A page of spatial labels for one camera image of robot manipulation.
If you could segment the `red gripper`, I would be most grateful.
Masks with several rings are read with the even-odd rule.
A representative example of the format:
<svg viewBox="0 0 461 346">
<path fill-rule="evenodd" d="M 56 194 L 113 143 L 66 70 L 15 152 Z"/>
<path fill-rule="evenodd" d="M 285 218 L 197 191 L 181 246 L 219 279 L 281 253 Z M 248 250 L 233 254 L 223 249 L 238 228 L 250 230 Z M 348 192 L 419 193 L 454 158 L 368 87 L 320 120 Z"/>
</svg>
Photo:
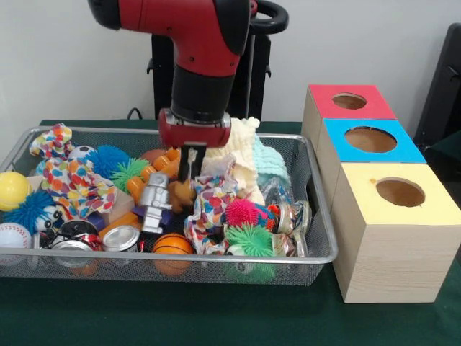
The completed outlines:
<svg viewBox="0 0 461 346">
<path fill-rule="evenodd" d="M 219 123 L 191 123 L 176 117 L 169 108 L 163 108 L 158 115 L 158 130 L 162 143 L 180 148 L 178 180 L 185 182 L 189 176 L 189 150 L 196 146 L 193 162 L 193 178 L 200 176 L 203 159 L 208 148 L 220 148 L 231 134 L 231 117 L 224 114 Z"/>
</svg>

